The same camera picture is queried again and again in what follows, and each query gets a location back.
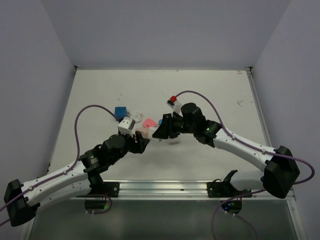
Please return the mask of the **blue cube socket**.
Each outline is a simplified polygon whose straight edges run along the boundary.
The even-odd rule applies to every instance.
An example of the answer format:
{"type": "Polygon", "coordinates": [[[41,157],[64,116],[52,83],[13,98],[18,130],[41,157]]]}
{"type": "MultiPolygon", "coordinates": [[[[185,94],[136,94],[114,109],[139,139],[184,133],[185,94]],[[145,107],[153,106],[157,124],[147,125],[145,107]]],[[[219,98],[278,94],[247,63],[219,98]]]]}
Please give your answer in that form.
{"type": "Polygon", "coordinates": [[[116,120],[119,122],[122,121],[125,117],[130,116],[130,112],[126,106],[116,106],[114,108],[114,116],[116,120]]]}

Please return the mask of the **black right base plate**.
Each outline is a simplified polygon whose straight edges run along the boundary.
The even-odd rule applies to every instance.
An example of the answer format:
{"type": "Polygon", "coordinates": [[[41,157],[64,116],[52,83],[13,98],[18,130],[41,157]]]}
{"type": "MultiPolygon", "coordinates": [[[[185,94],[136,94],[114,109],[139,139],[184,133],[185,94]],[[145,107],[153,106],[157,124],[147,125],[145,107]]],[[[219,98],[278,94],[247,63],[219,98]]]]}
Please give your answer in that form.
{"type": "Polygon", "coordinates": [[[245,198],[252,197],[251,190],[237,190],[226,180],[215,179],[206,183],[207,195],[209,198],[231,198],[244,195],[245,198]]]}

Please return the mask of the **peach cube socket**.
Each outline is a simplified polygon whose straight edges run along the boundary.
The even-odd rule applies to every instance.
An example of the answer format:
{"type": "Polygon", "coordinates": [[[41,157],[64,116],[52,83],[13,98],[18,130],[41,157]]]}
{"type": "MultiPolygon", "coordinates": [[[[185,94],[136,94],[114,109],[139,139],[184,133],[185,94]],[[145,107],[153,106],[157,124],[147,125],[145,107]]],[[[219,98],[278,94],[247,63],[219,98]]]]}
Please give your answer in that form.
{"type": "Polygon", "coordinates": [[[149,139],[149,129],[145,127],[139,127],[135,129],[135,135],[141,135],[142,138],[144,139],[149,139]]]}

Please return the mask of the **white charger plug front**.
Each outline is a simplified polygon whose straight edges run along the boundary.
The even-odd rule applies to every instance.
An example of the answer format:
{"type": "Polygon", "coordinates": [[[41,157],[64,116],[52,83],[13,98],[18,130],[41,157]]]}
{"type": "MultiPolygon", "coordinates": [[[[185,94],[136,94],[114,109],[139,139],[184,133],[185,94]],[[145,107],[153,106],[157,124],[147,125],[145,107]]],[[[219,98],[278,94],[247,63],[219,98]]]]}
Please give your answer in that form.
{"type": "Polygon", "coordinates": [[[153,137],[153,134],[158,130],[158,127],[149,127],[147,130],[148,130],[147,138],[150,141],[154,141],[154,142],[158,142],[158,143],[160,143],[162,141],[162,139],[160,139],[160,138],[153,137]]]}

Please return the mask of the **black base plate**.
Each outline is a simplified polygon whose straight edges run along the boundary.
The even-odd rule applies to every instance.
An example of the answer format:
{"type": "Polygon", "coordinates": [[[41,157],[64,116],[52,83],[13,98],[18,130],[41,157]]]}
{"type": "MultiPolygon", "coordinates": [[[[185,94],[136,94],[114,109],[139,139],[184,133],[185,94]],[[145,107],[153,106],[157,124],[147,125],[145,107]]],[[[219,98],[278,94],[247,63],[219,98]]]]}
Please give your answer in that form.
{"type": "Polygon", "coordinates": [[[120,183],[117,181],[104,181],[103,183],[94,186],[88,195],[90,196],[108,196],[117,198],[120,192],[120,183]]]}
{"type": "Polygon", "coordinates": [[[209,198],[231,198],[244,195],[245,198],[252,197],[251,190],[237,190],[226,180],[215,179],[206,183],[207,195],[209,198]]]}

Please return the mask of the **white plug adapter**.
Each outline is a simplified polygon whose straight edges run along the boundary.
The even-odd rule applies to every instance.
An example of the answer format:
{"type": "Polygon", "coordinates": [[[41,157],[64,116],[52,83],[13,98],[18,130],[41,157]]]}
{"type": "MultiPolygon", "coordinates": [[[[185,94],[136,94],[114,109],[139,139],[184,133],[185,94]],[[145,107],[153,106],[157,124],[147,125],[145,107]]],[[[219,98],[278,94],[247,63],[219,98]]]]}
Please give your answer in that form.
{"type": "Polygon", "coordinates": [[[131,118],[136,122],[136,123],[139,123],[142,121],[143,119],[143,114],[140,113],[140,112],[134,112],[131,116],[131,118]]]}

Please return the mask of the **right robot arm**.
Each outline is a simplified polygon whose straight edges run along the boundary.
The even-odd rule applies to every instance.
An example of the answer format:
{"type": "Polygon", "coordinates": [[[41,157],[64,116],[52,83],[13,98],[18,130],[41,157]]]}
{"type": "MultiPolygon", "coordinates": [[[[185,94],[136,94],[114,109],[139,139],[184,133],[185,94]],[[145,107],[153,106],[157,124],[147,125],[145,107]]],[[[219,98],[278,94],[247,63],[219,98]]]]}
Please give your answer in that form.
{"type": "Polygon", "coordinates": [[[192,134],[201,144],[227,151],[257,168],[253,171],[235,169],[221,182],[209,182],[207,186],[215,197],[234,197],[252,190],[265,190],[284,199],[300,175],[288,148],[274,149],[228,133],[220,123],[206,119],[195,103],[184,104],[181,114],[164,114],[161,124],[148,137],[167,140],[180,134],[192,134]]]}

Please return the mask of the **pink extension socket plug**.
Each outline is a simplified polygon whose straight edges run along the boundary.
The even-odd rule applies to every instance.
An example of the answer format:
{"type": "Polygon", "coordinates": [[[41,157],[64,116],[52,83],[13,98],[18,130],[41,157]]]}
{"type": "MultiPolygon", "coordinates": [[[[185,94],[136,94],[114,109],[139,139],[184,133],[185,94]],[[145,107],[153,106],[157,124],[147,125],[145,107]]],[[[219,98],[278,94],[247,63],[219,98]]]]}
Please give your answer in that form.
{"type": "Polygon", "coordinates": [[[142,127],[143,128],[151,128],[151,127],[156,127],[157,123],[152,120],[151,118],[147,118],[144,120],[144,122],[142,123],[142,127]]]}

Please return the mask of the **aluminium mounting rail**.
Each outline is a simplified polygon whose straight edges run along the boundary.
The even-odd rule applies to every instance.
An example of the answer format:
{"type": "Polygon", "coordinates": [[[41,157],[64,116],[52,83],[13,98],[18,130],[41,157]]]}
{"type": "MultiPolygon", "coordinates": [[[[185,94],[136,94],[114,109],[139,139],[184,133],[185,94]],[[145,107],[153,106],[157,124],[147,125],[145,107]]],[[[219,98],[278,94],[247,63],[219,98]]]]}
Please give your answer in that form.
{"type": "MultiPolygon", "coordinates": [[[[119,200],[206,200],[206,199],[226,199],[227,197],[208,197],[206,181],[130,181],[130,180],[111,180],[110,182],[119,182],[120,190],[118,197],[112,197],[119,200]]],[[[89,180],[84,179],[69,183],[66,186],[52,183],[28,188],[29,192],[25,194],[28,202],[31,204],[56,203],[88,195],[93,186],[89,180]]]]}

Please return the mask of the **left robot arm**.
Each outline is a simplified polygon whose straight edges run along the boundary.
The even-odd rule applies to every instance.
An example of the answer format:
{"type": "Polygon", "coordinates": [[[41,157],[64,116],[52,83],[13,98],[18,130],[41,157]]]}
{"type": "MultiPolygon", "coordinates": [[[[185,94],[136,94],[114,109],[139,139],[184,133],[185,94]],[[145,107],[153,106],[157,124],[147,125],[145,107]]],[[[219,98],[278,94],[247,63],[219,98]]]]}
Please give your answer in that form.
{"type": "Polygon", "coordinates": [[[100,176],[127,153],[142,154],[150,140],[137,132],[133,136],[114,134],[102,144],[78,155],[75,162],[31,181],[11,181],[4,194],[4,206],[13,227],[32,220],[49,205],[74,197],[109,198],[100,176]]]}

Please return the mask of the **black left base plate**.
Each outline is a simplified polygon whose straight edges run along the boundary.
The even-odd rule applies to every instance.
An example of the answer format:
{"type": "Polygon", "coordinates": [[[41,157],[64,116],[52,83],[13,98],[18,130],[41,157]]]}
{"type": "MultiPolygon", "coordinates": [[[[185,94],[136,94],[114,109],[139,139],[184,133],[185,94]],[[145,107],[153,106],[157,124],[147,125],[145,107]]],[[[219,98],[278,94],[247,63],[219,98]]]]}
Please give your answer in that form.
{"type": "Polygon", "coordinates": [[[94,186],[88,195],[90,196],[108,196],[117,198],[120,192],[120,183],[117,181],[104,181],[103,183],[94,186]]]}

